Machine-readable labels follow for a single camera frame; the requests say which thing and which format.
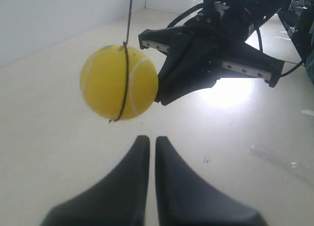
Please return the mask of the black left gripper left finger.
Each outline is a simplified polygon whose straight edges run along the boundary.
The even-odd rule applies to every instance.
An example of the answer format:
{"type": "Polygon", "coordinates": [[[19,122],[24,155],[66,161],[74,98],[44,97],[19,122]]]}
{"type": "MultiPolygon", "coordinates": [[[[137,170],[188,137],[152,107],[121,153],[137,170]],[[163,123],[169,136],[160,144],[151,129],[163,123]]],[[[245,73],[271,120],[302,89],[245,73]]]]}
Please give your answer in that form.
{"type": "Polygon", "coordinates": [[[149,181],[150,139],[137,136],[120,163],[101,181],[53,207],[43,226],[143,226],[149,181]]]}

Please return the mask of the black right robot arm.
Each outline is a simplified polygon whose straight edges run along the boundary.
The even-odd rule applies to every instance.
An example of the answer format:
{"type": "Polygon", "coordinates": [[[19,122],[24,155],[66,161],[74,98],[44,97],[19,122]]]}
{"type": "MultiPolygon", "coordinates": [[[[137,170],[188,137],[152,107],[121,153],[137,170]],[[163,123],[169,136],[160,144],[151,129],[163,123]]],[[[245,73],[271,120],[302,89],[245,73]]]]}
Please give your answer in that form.
{"type": "Polygon", "coordinates": [[[203,0],[166,28],[145,30],[141,49],[165,54],[156,102],[168,105],[221,78],[257,78],[275,87],[284,61],[246,43],[285,0],[203,0]]]}

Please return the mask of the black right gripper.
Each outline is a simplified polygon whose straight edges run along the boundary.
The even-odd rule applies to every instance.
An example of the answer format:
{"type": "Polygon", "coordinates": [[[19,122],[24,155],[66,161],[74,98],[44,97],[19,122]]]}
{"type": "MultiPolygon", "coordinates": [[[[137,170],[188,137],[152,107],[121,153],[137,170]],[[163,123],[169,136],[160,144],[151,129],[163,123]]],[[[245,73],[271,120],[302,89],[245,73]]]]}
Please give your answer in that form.
{"type": "Polygon", "coordinates": [[[274,87],[284,62],[246,43],[266,19],[266,10],[257,3],[206,0],[166,28],[140,33],[141,49],[166,56],[155,102],[168,105],[221,78],[258,78],[274,87]]]}

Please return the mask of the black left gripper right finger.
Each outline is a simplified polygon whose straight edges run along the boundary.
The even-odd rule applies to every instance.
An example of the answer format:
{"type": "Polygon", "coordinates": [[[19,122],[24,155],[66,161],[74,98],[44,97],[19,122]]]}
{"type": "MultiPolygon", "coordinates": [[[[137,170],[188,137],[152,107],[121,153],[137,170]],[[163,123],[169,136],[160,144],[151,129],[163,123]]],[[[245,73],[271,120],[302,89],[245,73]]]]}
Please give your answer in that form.
{"type": "Polygon", "coordinates": [[[167,137],[156,139],[155,184],[161,226],[265,226],[259,211],[197,175],[167,137]]]}

